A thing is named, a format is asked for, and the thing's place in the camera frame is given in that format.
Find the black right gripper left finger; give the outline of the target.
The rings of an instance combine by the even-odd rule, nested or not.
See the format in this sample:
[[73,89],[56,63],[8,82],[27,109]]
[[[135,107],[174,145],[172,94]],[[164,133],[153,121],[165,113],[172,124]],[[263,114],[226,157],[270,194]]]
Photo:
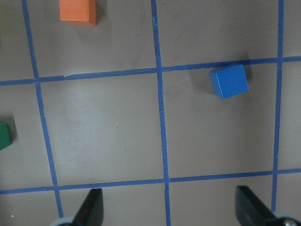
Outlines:
[[91,189],[77,212],[74,226],[101,226],[103,224],[103,191]]

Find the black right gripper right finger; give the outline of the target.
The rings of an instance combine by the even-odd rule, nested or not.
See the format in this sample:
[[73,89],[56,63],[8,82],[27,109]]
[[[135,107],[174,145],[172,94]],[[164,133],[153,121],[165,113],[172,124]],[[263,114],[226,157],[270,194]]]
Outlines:
[[278,218],[248,186],[235,190],[235,215],[241,226],[279,226]]

